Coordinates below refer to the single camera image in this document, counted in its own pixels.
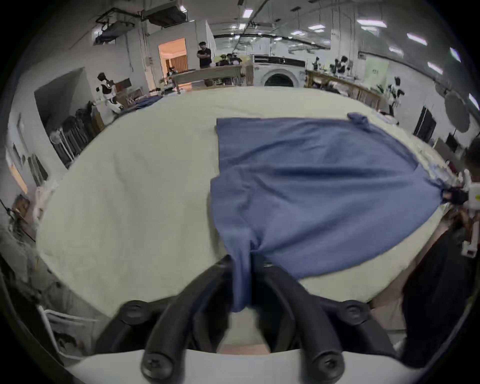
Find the ventilation unit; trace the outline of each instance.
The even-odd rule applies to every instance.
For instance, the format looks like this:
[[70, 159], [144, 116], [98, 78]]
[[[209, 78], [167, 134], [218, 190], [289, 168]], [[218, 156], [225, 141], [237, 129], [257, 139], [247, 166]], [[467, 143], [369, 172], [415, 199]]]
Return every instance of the ventilation unit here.
[[176, 3], [167, 3], [143, 13], [149, 22], [167, 28], [187, 21], [187, 15], [177, 8]]

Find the white humanoid robot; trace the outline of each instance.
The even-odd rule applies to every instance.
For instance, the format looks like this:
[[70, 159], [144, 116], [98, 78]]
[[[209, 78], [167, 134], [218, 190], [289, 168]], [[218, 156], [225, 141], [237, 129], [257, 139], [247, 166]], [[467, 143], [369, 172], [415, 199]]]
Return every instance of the white humanoid robot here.
[[105, 105], [115, 114], [119, 114], [124, 106], [116, 100], [116, 90], [113, 81], [108, 80], [103, 72], [99, 73], [97, 79], [100, 80], [100, 86], [96, 88], [96, 105], [105, 103]]

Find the cable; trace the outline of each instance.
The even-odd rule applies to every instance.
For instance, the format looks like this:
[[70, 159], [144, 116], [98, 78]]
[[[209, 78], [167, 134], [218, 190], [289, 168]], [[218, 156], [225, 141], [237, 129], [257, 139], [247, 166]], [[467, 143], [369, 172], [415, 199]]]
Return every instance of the cable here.
[[8, 213], [8, 208], [5, 206], [5, 204], [3, 203], [3, 201], [0, 199], [0, 203], [2, 205], [3, 208], [5, 208], [5, 211]]

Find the screw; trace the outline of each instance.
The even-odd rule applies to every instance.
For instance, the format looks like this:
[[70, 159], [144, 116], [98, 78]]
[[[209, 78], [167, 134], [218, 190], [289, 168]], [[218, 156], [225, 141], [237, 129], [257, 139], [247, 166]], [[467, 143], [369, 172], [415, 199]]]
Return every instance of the screw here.
[[173, 374], [173, 363], [161, 353], [149, 353], [144, 357], [142, 373], [154, 380], [165, 380]]

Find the wooden table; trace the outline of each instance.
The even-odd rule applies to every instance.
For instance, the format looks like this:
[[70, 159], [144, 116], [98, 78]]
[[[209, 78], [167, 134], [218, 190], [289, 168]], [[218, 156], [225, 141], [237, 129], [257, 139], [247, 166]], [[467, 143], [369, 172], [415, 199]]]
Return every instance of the wooden table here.
[[222, 67], [210, 67], [177, 73], [172, 76], [177, 93], [180, 93], [179, 84], [192, 83], [194, 81], [218, 79], [222, 77], [231, 77], [234, 83], [241, 83], [241, 65], [224, 65]]
[[328, 85], [330, 81], [344, 84], [348, 87], [348, 97], [361, 101], [363, 104], [368, 105], [375, 110], [380, 108], [380, 103], [383, 99], [381, 94], [371, 91], [362, 85], [352, 83], [346, 79], [340, 79], [323, 72], [307, 70], [306, 88], [313, 88], [313, 83], [318, 83], [319, 81], [323, 85]]

